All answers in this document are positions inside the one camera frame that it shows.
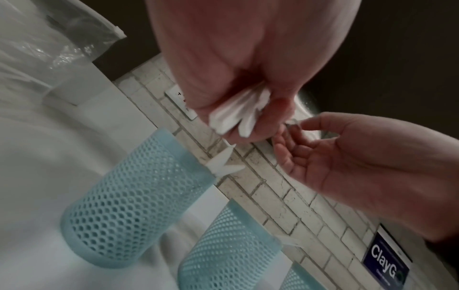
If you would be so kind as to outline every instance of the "palm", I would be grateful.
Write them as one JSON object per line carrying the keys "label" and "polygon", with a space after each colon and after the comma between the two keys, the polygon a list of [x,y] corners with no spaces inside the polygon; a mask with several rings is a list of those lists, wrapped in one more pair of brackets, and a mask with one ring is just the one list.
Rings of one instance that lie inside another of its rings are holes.
{"label": "palm", "polygon": [[[330,118],[325,116],[322,122]],[[452,170],[457,171],[458,160],[451,154],[457,151],[457,140],[392,119],[332,116],[342,118],[335,128],[337,138],[309,142],[298,127],[281,127],[274,137],[279,164],[293,178],[337,201],[432,236],[443,215],[456,215],[456,187],[445,184],[457,184]],[[304,122],[303,128],[310,122],[315,121]]]}
{"label": "palm", "polygon": [[149,0],[159,45],[187,104],[205,122],[225,98],[266,81],[272,102],[249,140],[271,137],[293,96],[333,55],[360,0]]}

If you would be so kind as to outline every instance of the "clear plastic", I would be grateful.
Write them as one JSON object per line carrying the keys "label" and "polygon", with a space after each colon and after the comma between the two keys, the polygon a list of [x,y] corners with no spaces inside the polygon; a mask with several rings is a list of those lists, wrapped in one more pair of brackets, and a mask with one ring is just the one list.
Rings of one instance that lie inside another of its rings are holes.
{"label": "clear plastic", "polygon": [[0,0],[0,99],[39,103],[124,37],[78,0]]}

